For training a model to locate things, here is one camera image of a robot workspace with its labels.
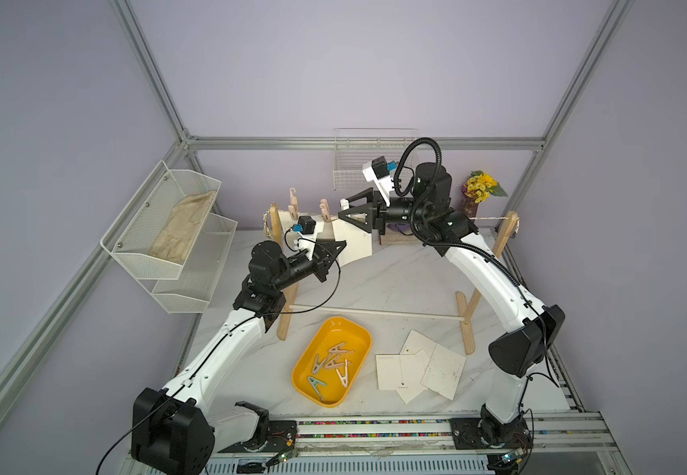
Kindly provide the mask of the teal clothespin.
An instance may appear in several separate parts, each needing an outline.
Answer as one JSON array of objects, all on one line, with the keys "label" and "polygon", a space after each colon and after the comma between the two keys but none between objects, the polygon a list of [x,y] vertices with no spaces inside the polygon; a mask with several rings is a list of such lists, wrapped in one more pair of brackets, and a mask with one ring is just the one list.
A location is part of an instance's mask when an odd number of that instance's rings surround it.
[{"label": "teal clothespin", "polygon": [[315,378],[315,376],[308,376],[307,381],[320,399],[321,402],[325,402],[325,398],[321,392],[321,387],[327,387],[327,383]]}]

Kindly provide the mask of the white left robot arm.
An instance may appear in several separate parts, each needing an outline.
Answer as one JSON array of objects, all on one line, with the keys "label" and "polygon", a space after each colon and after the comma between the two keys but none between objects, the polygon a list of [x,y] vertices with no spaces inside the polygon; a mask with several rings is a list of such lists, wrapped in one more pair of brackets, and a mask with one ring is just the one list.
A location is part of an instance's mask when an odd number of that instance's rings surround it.
[{"label": "white left robot arm", "polygon": [[275,241],[262,241],[252,249],[248,275],[216,336],[162,389],[147,388],[135,399],[135,461],[165,474],[199,474],[215,451],[259,451],[266,446],[266,409],[238,402],[214,422],[207,414],[234,365],[282,315],[285,289],[309,276],[325,281],[346,247],[345,241],[330,239],[307,239],[305,244],[290,256]]}]

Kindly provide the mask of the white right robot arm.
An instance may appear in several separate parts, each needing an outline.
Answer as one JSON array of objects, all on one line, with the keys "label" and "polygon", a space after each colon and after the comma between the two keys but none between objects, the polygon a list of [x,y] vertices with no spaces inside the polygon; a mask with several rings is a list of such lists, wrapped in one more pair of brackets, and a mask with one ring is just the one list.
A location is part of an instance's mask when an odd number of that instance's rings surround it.
[{"label": "white right robot arm", "polygon": [[523,398],[533,368],[547,357],[564,312],[535,297],[487,246],[474,222],[450,206],[452,178],[442,164],[437,141],[411,142],[398,161],[383,156],[366,162],[362,174],[369,189],[347,198],[339,219],[367,233],[384,234],[403,224],[469,279],[489,303],[504,332],[489,345],[495,363],[490,394],[473,429],[457,427],[455,439],[469,447],[502,448],[521,440]]}]

